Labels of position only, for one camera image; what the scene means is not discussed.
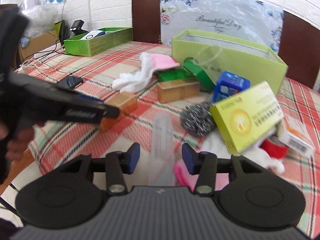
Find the blue and white product box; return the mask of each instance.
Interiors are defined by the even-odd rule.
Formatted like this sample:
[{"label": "blue and white product box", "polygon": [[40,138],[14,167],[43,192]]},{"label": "blue and white product box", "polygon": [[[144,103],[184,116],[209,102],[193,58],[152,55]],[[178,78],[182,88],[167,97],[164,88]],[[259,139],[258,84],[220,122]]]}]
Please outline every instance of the blue and white product box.
[{"label": "blue and white product box", "polygon": [[98,36],[101,36],[104,34],[106,34],[105,31],[92,30],[92,31],[88,32],[85,36],[83,36],[81,38],[81,40],[91,40],[92,38],[95,38],[95,37],[98,37]]},{"label": "blue and white product box", "polygon": [[222,72],[217,80],[213,92],[212,102],[218,102],[246,90],[250,87],[250,81],[228,71]]}]

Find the green box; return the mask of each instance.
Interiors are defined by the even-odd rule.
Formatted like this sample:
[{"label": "green box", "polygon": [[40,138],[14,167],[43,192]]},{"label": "green box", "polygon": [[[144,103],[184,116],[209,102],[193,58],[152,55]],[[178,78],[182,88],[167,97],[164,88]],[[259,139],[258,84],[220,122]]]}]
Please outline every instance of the green box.
[{"label": "green box", "polygon": [[109,32],[91,40],[80,40],[86,33],[74,36],[64,41],[67,54],[91,57],[112,47],[133,40],[132,28],[102,28]]},{"label": "green box", "polygon": [[190,78],[187,71],[182,68],[176,68],[167,71],[160,71],[158,72],[158,81],[165,82],[177,79],[187,79]]},{"label": "green box", "polygon": [[188,71],[191,76],[199,80],[204,90],[208,93],[211,93],[216,87],[204,69],[194,64],[192,59],[186,59],[183,62],[183,68]]},{"label": "green box", "polygon": [[216,84],[224,70],[247,78],[251,86],[267,81],[277,94],[288,66],[269,47],[218,33],[185,30],[172,38],[172,57],[194,58]]}]

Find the green cardboard box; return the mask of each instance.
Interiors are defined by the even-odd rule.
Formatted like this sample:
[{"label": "green cardboard box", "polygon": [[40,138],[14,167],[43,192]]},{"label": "green cardboard box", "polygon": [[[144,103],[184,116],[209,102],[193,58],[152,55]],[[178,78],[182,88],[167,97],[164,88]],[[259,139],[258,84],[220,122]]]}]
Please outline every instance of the green cardboard box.
[{"label": "green cardboard box", "polygon": [[269,47],[218,33],[185,30],[172,38],[172,57],[183,64],[194,58],[216,84],[226,70],[247,78],[251,85],[267,81],[277,94],[288,66]]},{"label": "green cardboard box", "polygon": [[112,47],[133,40],[132,28],[102,28],[108,32],[91,40],[80,40],[86,33],[64,41],[67,54],[91,57]]}]

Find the yellow-green product box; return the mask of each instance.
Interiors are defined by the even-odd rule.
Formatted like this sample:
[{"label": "yellow-green product box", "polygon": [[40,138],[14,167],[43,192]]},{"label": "yellow-green product box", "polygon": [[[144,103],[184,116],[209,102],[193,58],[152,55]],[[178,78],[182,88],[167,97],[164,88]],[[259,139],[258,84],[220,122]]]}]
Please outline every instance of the yellow-green product box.
[{"label": "yellow-green product box", "polygon": [[91,57],[112,47],[133,40],[132,28],[102,28],[105,35],[90,40],[81,40],[86,33],[71,37],[64,41],[67,54]]},{"label": "yellow-green product box", "polygon": [[198,30],[185,30],[172,38],[172,57],[183,64],[194,58],[212,82],[223,71],[250,80],[251,85],[267,81],[277,94],[288,66],[268,46],[252,41]]},{"label": "yellow-green product box", "polygon": [[217,102],[210,113],[231,154],[247,149],[283,118],[267,82]]}]

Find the blue plastic box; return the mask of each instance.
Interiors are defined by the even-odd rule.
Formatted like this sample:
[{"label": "blue plastic box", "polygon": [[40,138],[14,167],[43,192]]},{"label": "blue plastic box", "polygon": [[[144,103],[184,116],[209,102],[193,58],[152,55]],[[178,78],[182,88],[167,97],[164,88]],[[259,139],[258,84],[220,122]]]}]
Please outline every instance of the blue plastic box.
[{"label": "blue plastic box", "polygon": [[228,71],[222,72],[217,80],[212,102],[218,102],[250,87],[250,80]]}]

